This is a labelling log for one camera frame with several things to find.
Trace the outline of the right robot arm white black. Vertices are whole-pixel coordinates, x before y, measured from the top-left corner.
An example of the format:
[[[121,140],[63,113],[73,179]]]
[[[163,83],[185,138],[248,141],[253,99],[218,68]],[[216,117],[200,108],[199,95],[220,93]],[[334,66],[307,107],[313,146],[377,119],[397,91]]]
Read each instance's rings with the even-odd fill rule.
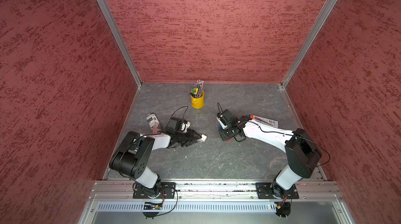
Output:
[[[217,114],[217,121],[223,141],[257,139],[286,154],[287,165],[274,178],[268,190],[273,198],[284,200],[297,182],[312,176],[322,158],[319,146],[309,139],[303,129],[282,130],[251,117],[237,118],[223,113]]]

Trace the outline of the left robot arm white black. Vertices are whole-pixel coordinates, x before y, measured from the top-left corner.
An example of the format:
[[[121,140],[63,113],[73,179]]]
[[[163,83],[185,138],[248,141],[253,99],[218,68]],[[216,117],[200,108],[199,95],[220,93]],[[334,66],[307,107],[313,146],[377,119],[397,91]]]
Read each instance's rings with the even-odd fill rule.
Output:
[[[148,166],[152,151],[175,147],[189,147],[204,142],[207,136],[189,129],[176,132],[142,135],[131,131],[126,134],[109,161],[109,168],[140,185],[146,197],[156,199],[162,194],[160,175]]]

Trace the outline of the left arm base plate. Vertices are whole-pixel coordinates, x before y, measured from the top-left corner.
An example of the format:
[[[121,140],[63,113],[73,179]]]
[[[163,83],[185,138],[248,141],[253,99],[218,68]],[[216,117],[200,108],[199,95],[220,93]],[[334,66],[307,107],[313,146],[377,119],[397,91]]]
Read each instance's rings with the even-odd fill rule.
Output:
[[[133,199],[173,199],[175,198],[174,182],[157,182],[154,187],[147,188],[139,183],[133,185]]]

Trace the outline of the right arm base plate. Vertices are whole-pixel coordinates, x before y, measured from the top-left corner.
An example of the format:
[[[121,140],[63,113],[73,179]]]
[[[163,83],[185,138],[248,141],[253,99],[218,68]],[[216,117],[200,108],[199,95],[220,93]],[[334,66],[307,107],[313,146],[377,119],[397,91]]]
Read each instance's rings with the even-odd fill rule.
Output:
[[[256,193],[259,200],[298,200],[299,194],[296,185],[293,184],[288,190],[279,186],[276,182],[273,183],[256,183]]]

